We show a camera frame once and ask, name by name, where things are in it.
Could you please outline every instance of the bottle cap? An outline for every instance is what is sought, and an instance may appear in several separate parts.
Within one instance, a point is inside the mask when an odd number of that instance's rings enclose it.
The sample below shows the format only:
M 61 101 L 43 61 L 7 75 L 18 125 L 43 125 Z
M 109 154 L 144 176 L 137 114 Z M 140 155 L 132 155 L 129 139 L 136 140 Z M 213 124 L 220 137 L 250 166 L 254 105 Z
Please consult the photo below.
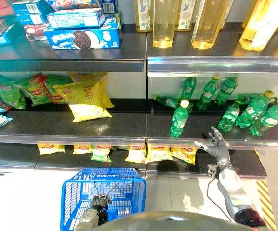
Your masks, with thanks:
M 273 97 L 274 93 L 271 90 L 267 90 L 264 92 L 263 95 L 267 98 L 271 98 L 271 97 Z
M 182 100 L 181 101 L 181 107 L 187 108 L 189 106 L 189 101 L 188 100 Z

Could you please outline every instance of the store shelf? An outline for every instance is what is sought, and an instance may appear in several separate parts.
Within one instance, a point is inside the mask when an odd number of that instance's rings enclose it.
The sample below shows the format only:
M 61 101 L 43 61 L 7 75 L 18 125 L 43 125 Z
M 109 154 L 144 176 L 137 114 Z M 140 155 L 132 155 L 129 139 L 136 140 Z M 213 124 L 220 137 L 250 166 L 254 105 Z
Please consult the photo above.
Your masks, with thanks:
M 243 178 L 265 178 L 266 172 L 254 150 L 230 150 L 230 158 L 238 174 Z M 196 164 L 191 165 L 180 159 L 151 162 L 147 164 L 147 176 L 207 177 L 207 164 L 216 164 L 216 159 L 203 150 L 197 151 Z
M 142 72 L 146 34 L 123 25 L 120 49 L 52 50 L 48 41 L 29 42 L 24 31 L 15 42 L 0 46 L 2 71 Z
M 0 128 L 2 143 L 142 145 L 146 136 L 145 113 L 111 113 L 102 118 L 72 123 L 71 112 L 10 111 L 13 120 Z
M 278 33 L 263 51 L 242 49 L 240 23 L 227 23 L 211 49 L 192 47 L 192 32 L 175 32 L 172 48 L 155 48 L 152 33 L 147 36 L 149 77 L 187 76 L 193 72 L 278 73 Z

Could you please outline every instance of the plastic bottle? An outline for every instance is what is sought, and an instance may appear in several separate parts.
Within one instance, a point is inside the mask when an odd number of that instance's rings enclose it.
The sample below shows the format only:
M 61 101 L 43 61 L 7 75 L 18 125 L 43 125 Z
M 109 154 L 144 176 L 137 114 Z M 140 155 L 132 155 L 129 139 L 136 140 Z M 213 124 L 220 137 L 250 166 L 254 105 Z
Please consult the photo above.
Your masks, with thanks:
M 262 136 L 266 130 L 278 123 L 278 104 L 269 108 L 260 119 L 250 126 L 250 133 L 254 136 Z
M 227 6 L 228 0 L 200 1 L 198 17 L 191 38 L 191 44 L 194 48 L 208 49 L 213 47 Z
M 278 0 L 258 0 L 239 43 L 244 49 L 261 51 L 278 28 Z
M 154 100 L 167 107 L 177 108 L 178 106 L 178 99 L 170 96 L 154 95 Z
M 233 105 L 229 106 L 218 123 L 218 129 L 223 132 L 232 130 L 233 124 L 235 123 L 239 115 L 240 101 L 236 100 Z
M 271 90 L 267 90 L 262 96 L 252 100 L 248 107 L 237 118 L 236 125 L 240 128 L 246 128 L 251 125 L 256 117 L 259 117 L 260 114 L 265 111 L 269 103 L 269 98 L 273 95 L 274 93 Z
M 183 132 L 188 116 L 189 116 L 189 101 L 182 100 L 181 105 L 175 110 L 173 120 L 170 127 L 171 137 L 180 137 Z
M 213 96 L 218 89 L 219 75 L 215 75 L 212 79 L 204 86 L 204 90 L 201 94 L 201 98 L 197 103 L 197 108 L 199 110 L 206 110 L 208 104 L 211 102 Z
M 133 0 L 135 29 L 137 32 L 153 30 L 154 0 Z
M 197 84 L 196 78 L 195 77 L 188 77 L 186 78 L 184 82 L 184 87 L 182 91 L 182 100 L 188 100 L 190 101 L 193 90 L 195 89 Z
M 235 88 L 238 85 L 238 77 L 237 74 L 235 74 L 236 77 L 230 77 L 227 78 L 222 87 L 221 90 L 219 92 L 219 94 L 216 97 L 216 104 L 218 105 L 222 105 L 224 104 L 227 99 L 230 97 L 230 95 L 233 93 L 233 91 L 235 90 Z

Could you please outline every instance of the plastic basket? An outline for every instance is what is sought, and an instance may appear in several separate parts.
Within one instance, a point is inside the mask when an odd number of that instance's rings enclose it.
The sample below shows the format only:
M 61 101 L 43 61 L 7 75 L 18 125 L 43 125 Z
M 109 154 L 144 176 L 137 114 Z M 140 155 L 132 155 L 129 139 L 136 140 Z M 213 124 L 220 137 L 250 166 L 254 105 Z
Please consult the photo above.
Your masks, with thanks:
M 108 220 L 143 212 L 146 182 L 134 168 L 87 168 L 62 187 L 61 230 L 72 231 L 97 194 L 108 194 Z

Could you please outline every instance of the robotic hand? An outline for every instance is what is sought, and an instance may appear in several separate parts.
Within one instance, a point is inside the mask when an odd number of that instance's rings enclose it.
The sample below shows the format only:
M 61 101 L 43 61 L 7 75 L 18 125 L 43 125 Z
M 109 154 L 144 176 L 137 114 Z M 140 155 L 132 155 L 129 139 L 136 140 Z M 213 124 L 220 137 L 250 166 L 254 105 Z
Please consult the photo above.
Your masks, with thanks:
M 221 133 L 213 126 L 211 129 L 213 134 L 209 132 L 209 136 L 214 146 L 206 146 L 200 142 L 195 142 L 195 145 L 217 159 L 217 186 L 225 198 L 225 205 L 230 216 L 237 223 L 250 227 L 262 227 L 260 230 L 265 229 L 265 222 L 242 188 L 241 179 L 231 164 L 229 151 Z

